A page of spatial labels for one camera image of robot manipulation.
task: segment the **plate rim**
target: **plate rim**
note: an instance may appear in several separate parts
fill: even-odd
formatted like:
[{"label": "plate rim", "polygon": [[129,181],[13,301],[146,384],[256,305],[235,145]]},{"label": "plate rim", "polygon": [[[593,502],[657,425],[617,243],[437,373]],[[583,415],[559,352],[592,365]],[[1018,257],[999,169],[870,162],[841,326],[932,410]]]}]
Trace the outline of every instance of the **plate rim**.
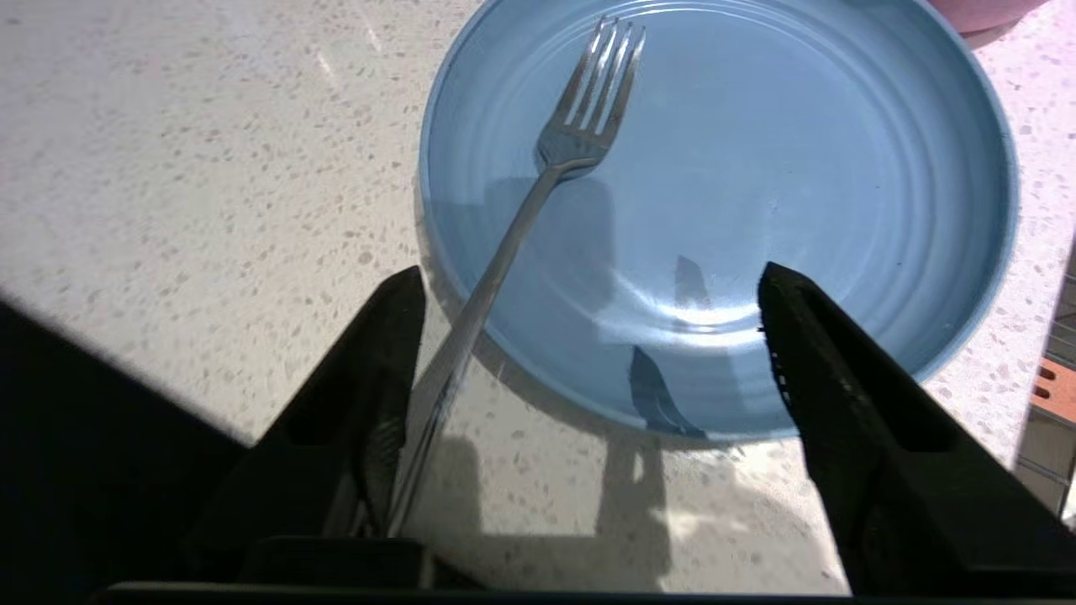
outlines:
[{"label": "plate rim", "polygon": [[[444,54],[444,58],[441,59],[441,64],[437,69],[437,75],[434,78],[434,82],[429,88],[429,95],[426,98],[426,108],[423,111],[422,116],[422,135],[419,142],[419,193],[422,197],[422,216],[419,216],[419,223],[422,225],[425,231],[425,238],[429,242],[430,250],[435,255],[433,259],[435,263],[440,264],[441,258],[444,257],[443,243],[440,238],[437,237],[436,231],[427,228],[427,217],[431,215],[433,207],[430,205],[430,191],[429,191],[429,138],[430,131],[433,130],[434,113],[437,111],[438,100],[441,96],[441,89],[444,86],[444,81],[448,78],[449,72],[455,65],[456,58],[459,51],[465,44],[470,40],[470,37],[475,31],[481,26],[482,22],[486,16],[500,3],[506,0],[484,0],[482,4],[475,11],[475,13],[467,20],[466,25],[456,33],[455,39],[449,46],[449,50]],[[986,320],[988,312],[994,306],[997,299],[997,294],[1001,292],[1002,285],[1005,281],[1005,277],[1008,275],[1008,268],[1013,262],[1013,254],[1016,248],[1016,234],[1019,228],[1020,221],[1020,175],[1019,175],[1019,164],[1016,153],[1016,145],[1014,144],[1013,131],[1008,123],[1008,118],[1005,114],[1005,109],[1001,103],[1001,99],[997,96],[997,92],[994,89],[993,83],[987,75],[986,71],[982,69],[982,65],[975,57],[975,54],[964,42],[964,39],[953,29],[952,25],[942,15],[937,9],[935,9],[928,0],[911,0],[908,4],[908,10],[915,11],[919,10],[925,13],[930,20],[933,22],[935,29],[935,34],[940,33],[942,40],[947,43],[950,48],[955,46],[955,50],[961,56],[965,64],[967,64],[972,73],[975,75],[975,81],[978,84],[978,89],[986,96],[986,100],[990,107],[991,115],[994,122],[994,126],[997,128],[997,132],[1002,142],[1003,156],[1005,161],[1005,179],[1006,179],[1006,191],[1005,199],[1006,205],[1006,220],[1005,220],[1005,233],[1002,237],[1000,254],[997,262],[991,269],[990,278],[987,281],[986,287],[982,291],[982,295],[979,300],[975,304],[975,308],[968,314],[967,321],[961,326],[961,328],[949,339],[949,342],[922,368],[912,374],[912,378],[917,382],[922,384],[928,379],[936,375],[944,366],[957,360],[961,351],[964,350],[968,340],[972,338],[979,327]],[[456,276],[450,275],[449,271],[443,270],[442,277],[448,279],[449,283],[452,285],[453,293],[464,298],[464,289],[458,282]],[[584,409],[591,413],[612,420],[613,422],[631,426],[640,431],[663,433],[665,431],[655,430],[653,427],[648,427],[642,419],[637,417],[621,412],[619,410],[613,410],[609,408],[604,408],[599,406],[592,406],[586,397],[581,396],[580,393],[574,392],[574,390],[567,388],[564,384],[558,384],[553,386],[549,384],[546,380],[542,380],[536,372],[532,371],[529,368],[525,367],[524,364],[519,362],[518,351],[512,347],[502,334],[500,334],[495,327],[490,324],[483,326],[483,330],[490,336],[490,338],[500,348],[506,355],[508,355],[513,363],[520,366],[521,369],[526,371],[535,380],[540,382],[542,386],[549,389],[553,393],[556,393],[561,397],[564,397],[572,405],[578,408]],[[793,424],[785,428],[775,428],[771,431],[764,432],[749,432],[749,433],[731,433],[731,432],[718,432],[718,431],[705,431],[705,438],[699,439],[700,441],[708,441],[711,444],[724,444],[724,442],[737,442],[747,444],[752,441],[764,441],[771,439],[781,439],[795,437],[799,434],[799,430]]]}]

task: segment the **fork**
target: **fork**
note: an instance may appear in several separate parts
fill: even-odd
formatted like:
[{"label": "fork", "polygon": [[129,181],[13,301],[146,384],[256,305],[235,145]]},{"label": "fork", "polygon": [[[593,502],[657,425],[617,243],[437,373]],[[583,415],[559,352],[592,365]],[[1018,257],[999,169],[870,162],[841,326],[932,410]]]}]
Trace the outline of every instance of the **fork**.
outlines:
[{"label": "fork", "polygon": [[411,409],[419,413],[429,409],[430,413],[413,450],[408,448],[412,452],[393,498],[390,537],[399,533],[410,516],[430,445],[448,416],[494,298],[538,211],[558,183],[597,166],[617,138],[645,42],[645,27],[635,31],[632,23],[621,26],[619,19],[601,17],[553,115],[542,128],[536,149],[541,174],[523,200],[449,336],[411,391]]}]

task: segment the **countertop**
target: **countertop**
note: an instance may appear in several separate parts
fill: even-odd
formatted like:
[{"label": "countertop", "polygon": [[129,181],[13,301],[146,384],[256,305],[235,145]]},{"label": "countertop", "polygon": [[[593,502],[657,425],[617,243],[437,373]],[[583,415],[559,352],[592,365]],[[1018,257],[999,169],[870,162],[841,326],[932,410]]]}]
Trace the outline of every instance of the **countertop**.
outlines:
[{"label": "countertop", "polygon": [[[478,0],[0,6],[0,294],[252,442],[422,263],[419,131]],[[1016,251],[926,382],[1011,464],[1076,223],[1076,1],[976,54],[1016,138]],[[447,333],[429,305],[423,362]],[[795,439],[717,449],[552,400],[483,344],[409,533],[505,588],[847,591]]]}]

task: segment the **fork handle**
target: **fork handle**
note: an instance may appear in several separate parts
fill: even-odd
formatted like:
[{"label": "fork handle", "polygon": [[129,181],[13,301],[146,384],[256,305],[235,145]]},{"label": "fork handle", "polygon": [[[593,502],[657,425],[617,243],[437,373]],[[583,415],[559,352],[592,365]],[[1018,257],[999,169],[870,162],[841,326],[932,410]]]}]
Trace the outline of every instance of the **fork handle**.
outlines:
[{"label": "fork handle", "polygon": [[430,445],[448,417],[449,407],[455,398],[459,381],[470,362],[470,352],[475,347],[475,341],[482,333],[485,318],[490,314],[497,292],[500,291],[500,284],[508,276],[508,269],[515,258],[515,253],[520,250],[520,244],[527,231],[530,230],[530,226],[538,216],[538,211],[549,198],[549,194],[565,172],[565,167],[552,166],[538,177],[534,186],[530,187],[530,193],[523,200],[523,206],[512,219],[512,224],[509,225],[504,239],[500,240],[500,245],[497,247],[497,252],[490,261],[485,272],[482,273],[478,286],[471,292],[470,298],[467,299],[459,316],[452,325],[449,336],[441,342],[441,347],[434,354],[429,365],[426,366],[426,371],[411,391],[409,406],[412,410],[411,413],[430,411],[414,449],[405,449],[405,451],[411,450],[412,453],[409,459],[406,459],[407,469],[404,481],[397,490],[396,497],[393,498],[387,530],[388,537],[395,537],[399,534],[411,513],[419,490],[419,481],[426,469]]}]

